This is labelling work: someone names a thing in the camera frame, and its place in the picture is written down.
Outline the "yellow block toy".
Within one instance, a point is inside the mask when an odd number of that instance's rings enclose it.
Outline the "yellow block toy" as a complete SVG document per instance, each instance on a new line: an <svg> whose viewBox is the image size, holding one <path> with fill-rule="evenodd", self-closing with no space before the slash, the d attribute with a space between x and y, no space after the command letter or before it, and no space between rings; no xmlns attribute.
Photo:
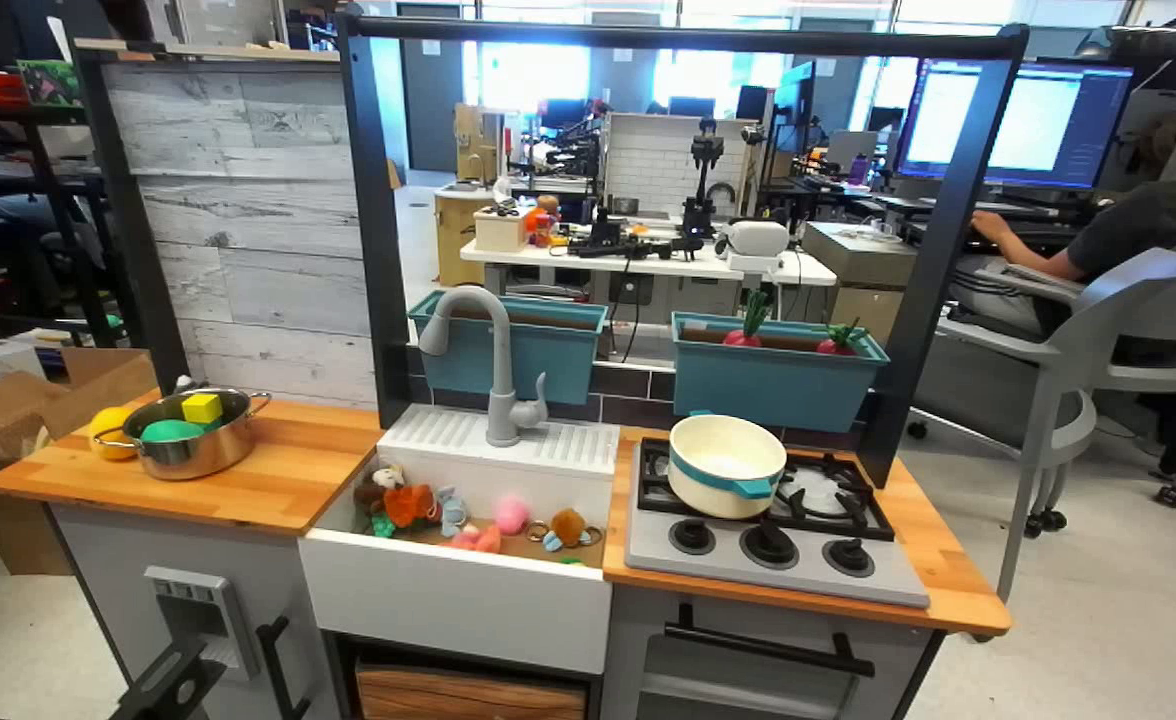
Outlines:
<svg viewBox="0 0 1176 720"><path fill-rule="evenodd" d="M214 392L190 392L190 395L178 398L178 414L185 414L187 423L202 423L202 428L210 428L210 423L224 414L224 402L221 402Z"/></svg>

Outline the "seated person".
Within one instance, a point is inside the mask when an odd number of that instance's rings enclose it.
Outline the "seated person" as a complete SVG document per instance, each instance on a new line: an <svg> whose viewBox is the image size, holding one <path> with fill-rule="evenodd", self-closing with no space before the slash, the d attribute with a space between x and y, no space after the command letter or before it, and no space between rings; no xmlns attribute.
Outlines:
<svg viewBox="0 0 1176 720"><path fill-rule="evenodd" d="M1176 180L1138 184L1101 216L1092 216L1060 252L1040 254L1000 210L976 210L972 226L1018 266L1034 266L1056 281L1087 282L1120 261L1176 242Z"/></svg>

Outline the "small orange plush toy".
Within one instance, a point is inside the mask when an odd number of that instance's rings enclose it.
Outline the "small orange plush toy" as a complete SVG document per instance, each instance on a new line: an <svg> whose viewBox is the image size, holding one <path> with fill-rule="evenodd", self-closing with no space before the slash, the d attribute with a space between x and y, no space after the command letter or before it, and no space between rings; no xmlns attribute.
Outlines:
<svg viewBox="0 0 1176 720"><path fill-rule="evenodd" d="M601 538L601 533L577 509L557 511L545 533L549 551L587 547L597 538Z"/></svg>

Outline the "green grapes toy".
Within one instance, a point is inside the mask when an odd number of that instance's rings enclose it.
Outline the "green grapes toy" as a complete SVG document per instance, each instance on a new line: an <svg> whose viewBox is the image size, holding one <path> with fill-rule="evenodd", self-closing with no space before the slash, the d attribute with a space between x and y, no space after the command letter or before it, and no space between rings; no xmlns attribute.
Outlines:
<svg viewBox="0 0 1176 720"><path fill-rule="evenodd" d="M387 534L395 534L395 525L387 516L372 516L367 533L387 538Z"/></svg>

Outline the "pink ball toy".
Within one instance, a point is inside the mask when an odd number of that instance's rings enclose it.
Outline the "pink ball toy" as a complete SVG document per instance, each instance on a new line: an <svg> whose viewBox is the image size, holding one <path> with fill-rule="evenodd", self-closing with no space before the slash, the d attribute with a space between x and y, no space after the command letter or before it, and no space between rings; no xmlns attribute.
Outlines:
<svg viewBox="0 0 1176 720"><path fill-rule="evenodd" d="M526 529L526 502L524 502L524 500L499 500L499 502L494 502L494 529L499 529L503 534L524 533L524 529Z"/></svg>

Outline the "left teal planter box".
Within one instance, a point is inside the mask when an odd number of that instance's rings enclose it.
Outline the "left teal planter box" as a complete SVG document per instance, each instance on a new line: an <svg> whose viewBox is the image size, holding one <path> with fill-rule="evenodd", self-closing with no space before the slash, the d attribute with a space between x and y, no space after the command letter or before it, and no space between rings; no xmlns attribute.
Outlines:
<svg viewBox="0 0 1176 720"><path fill-rule="evenodd" d="M508 295L503 306L515 395L580 409L608 333L608 306L533 295ZM493 386L493 321L484 306L460 306L446 321L446 346L424 358L424 377L436 392L484 395Z"/></svg>

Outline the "computer monitor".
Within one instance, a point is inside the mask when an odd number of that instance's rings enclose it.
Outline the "computer monitor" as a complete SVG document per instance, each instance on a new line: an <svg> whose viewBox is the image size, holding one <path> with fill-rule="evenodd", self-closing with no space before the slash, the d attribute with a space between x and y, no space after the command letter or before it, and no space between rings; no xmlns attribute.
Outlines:
<svg viewBox="0 0 1176 720"><path fill-rule="evenodd" d="M980 63L918 63L897 154L902 180L943 180L976 88ZM1022 63L1000 117L984 184L1092 193L1122 117L1127 88L1130 70L1114 63Z"/></svg>

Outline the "yellow lemon toy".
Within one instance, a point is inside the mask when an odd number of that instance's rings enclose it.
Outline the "yellow lemon toy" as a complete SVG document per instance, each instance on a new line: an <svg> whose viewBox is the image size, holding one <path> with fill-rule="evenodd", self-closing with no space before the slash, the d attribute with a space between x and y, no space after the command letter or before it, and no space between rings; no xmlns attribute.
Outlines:
<svg viewBox="0 0 1176 720"><path fill-rule="evenodd" d="M135 456L135 439L127 435L127 409L112 402L89 418L89 446L99 459L124 465Z"/></svg>

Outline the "orange brown plush toy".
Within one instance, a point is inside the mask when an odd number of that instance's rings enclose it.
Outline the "orange brown plush toy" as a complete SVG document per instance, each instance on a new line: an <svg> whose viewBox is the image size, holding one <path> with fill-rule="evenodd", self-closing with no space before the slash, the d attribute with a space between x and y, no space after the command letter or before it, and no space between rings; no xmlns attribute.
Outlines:
<svg viewBox="0 0 1176 720"><path fill-rule="evenodd" d="M436 492L403 474L398 465L375 465L353 492L364 520L387 520L395 533L436 516Z"/></svg>

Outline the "white desk with clutter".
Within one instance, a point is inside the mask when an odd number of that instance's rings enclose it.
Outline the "white desk with clutter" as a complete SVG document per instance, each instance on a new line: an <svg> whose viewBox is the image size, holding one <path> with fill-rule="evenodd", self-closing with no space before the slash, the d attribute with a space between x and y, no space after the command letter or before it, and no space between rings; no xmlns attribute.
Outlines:
<svg viewBox="0 0 1176 720"><path fill-rule="evenodd" d="M776 242L754 254L732 247L732 225L687 242L667 221L613 221L608 241L597 241L587 225L569 225L533 242L524 226L499 231L499 216L484 210L460 261L481 264L484 282L499 295L634 302L642 321L667 321L673 311L741 311L763 288L769 302L797 302L799 321L820 321L837 275L778 225L748 221L748 241L759 241L763 226L776 231Z"/></svg>

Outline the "green round toy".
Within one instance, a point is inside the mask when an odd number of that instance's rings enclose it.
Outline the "green round toy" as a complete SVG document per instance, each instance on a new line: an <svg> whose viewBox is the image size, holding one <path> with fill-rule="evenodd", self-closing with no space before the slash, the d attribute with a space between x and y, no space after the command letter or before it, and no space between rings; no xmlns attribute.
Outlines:
<svg viewBox="0 0 1176 720"><path fill-rule="evenodd" d="M140 445L190 445L202 435L202 423L190 423L190 418L153 418L142 430L140 430Z"/></svg>

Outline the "right teal planter box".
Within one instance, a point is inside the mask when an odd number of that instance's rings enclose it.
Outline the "right teal planter box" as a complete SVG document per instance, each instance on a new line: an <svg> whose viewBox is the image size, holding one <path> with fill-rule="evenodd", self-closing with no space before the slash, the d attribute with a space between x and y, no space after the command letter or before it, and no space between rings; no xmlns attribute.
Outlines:
<svg viewBox="0 0 1176 720"><path fill-rule="evenodd" d="M741 321L717 311L675 311L673 409L729 411L771 428L843 435L873 380L893 364L865 326L810 321L763 321L751 340L735 340Z"/></svg>

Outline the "cream enamel pot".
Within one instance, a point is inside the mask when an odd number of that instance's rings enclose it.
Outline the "cream enamel pot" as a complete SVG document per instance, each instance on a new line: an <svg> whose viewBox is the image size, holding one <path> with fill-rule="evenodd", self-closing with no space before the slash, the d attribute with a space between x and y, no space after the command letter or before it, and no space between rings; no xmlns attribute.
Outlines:
<svg viewBox="0 0 1176 720"><path fill-rule="evenodd" d="M705 516L751 520L771 497L788 465L782 445L741 414L682 414L667 430L667 482Z"/></svg>

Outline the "grey office chair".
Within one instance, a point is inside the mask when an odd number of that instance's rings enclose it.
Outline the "grey office chair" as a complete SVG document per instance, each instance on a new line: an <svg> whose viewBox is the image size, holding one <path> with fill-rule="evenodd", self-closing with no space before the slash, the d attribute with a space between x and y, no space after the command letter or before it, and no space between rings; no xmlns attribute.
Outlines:
<svg viewBox="0 0 1176 720"><path fill-rule="evenodd" d="M1018 547L1063 529L1056 500L1101 428L1092 392L1176 395L1176 364L1113 358L1122 336L1176 340L1176 247L1142 247L1092 282L1022 281L1015 266L984 266L984 281L1063 302L1066 321L1042 340L1022 340L943 311L908 430L943 423L1015 456L995 570L995 590L1013 594Z"/></svg>

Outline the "cardboard box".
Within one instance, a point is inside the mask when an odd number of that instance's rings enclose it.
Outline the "cardboard box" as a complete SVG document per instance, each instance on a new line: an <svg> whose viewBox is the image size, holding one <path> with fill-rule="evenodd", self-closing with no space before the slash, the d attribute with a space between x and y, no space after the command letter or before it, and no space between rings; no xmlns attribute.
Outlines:
<svg viewBox="0 0 1176 720"><path fill-rule="evenodd" d="M142 346L0 346L0 467L153 386ZM12 577L66 577L54 525L36 500L0 497L0 563Z"/></svg>

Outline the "teal planter box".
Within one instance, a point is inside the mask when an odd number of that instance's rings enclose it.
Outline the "teal planter box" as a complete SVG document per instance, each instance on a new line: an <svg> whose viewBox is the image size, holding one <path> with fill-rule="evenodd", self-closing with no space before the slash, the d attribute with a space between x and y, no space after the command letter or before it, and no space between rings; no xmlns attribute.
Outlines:
<svg viewBox="0 0 1176 720"><path fill-rule="evenodd" d="M810 321L763 321L751 340L735 340L741 321L717 311L675 311L673 409L729 411L771 428L843 435L873 380L893 364L865 326Z"/></svg>
<svg viewBox="0 0 1176 720"><path fill-rule="evenodd" d="M533 295L508 295L503 306L515 395L580 409L608 333L608 306ZM493 386L493 321L484 306L460 306L446 321L446 346L424 358L424 377L436 392L484 395Z"/></svg>

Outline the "steel pot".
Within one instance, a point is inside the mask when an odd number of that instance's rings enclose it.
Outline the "steel pot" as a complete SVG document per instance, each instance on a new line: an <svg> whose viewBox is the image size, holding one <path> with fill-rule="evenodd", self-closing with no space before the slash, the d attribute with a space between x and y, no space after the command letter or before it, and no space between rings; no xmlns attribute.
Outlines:
<svg viewBox="0 0 1176 720"><path fill-rule="evenodd" d="M224 414L202 428L190 445L140 445L140 430L153 418L185 418L178 398L190 392L214 392L224 402ZM127 414L127 435L135 439L135 456L148 474L157 481L200 481L214 474L254 453L254 411L267 402L267 392L239 392L239 386L178 386L164 398L153 398Z"/></svg>

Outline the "grey toy faucet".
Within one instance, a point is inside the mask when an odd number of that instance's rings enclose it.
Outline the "grey toy faucet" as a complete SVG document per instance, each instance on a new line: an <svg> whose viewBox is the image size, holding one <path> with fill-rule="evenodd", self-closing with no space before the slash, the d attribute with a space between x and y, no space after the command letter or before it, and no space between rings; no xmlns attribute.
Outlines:
<svg viewBox="0 0 1176 720"><path fill-rule="evenodd" d="M512 317L503 299L486 288L444 288L421 326L421 346L426 354L439 354L450 344L450 317L460 306L481 306L493 326L493 380L486 380L486 428L484 439L493 446L515 446L524 428L537 428L549 418L549 392L537 392L533 398L515 395L515 364L512 364Z"/></svg>

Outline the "light blue plush toy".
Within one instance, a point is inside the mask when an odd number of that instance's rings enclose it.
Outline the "light blue plush toy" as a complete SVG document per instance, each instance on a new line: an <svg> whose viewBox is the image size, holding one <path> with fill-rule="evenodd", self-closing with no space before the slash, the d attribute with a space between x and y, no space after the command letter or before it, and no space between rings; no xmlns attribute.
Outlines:
<svg viewBox="0 0 1176 720"><path fill-rule="evenodd" d="M469 502L450 486L444 486L436 497L436 520L439 520L439 533L444 534L455 534L472 520L472 511L469 511Z"/></svg>

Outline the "white farmhouse sink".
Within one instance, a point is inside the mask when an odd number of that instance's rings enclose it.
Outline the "white farmhouse sink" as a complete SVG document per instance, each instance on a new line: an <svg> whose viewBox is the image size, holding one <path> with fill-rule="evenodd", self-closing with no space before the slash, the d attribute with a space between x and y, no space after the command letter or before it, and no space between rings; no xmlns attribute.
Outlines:
<svg viewBox="0 0 1176 720"><path fill-rule="evenodd" d="M436 529L384 538L355 520L355 486L342 486L300 538L316 623L364 639L601 677L613 612L601 555L615 453L615 423L549 418L515 446L493 446L481 411L410 402L375 439L375 459L398 465L408 481L436 492L450 486L477 525L499 500L524 500L526 529L499 551L450 547ZM564 509L577 509L601 538L549 551L549 520Z"/></svg>

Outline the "grey toy stove top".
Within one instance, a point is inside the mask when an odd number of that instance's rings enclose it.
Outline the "grey toy stove top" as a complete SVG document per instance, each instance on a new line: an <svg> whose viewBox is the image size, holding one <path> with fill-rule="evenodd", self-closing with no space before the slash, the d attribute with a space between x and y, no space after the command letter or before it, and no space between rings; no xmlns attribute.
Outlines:
<svg viewBox="0 0 1176 720"><path fill-rule="evenodd" d="M897 529L852 459L790 453L763 516L710 520L667 482L667 445L634 453L627 563L705 581L924 607Z"/></svg>

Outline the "grey wood backsplash panel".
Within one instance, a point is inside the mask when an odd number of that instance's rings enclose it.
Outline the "grey wood backsplash panel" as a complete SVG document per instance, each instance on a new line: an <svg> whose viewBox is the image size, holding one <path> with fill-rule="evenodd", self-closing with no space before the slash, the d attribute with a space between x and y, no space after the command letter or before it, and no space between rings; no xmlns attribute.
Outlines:
<svg viewBox="0 0 1176 720"><path fill-rule="evenodd" d="M187 372L372 409L338 63L119 61L102 82Z"/></svg>

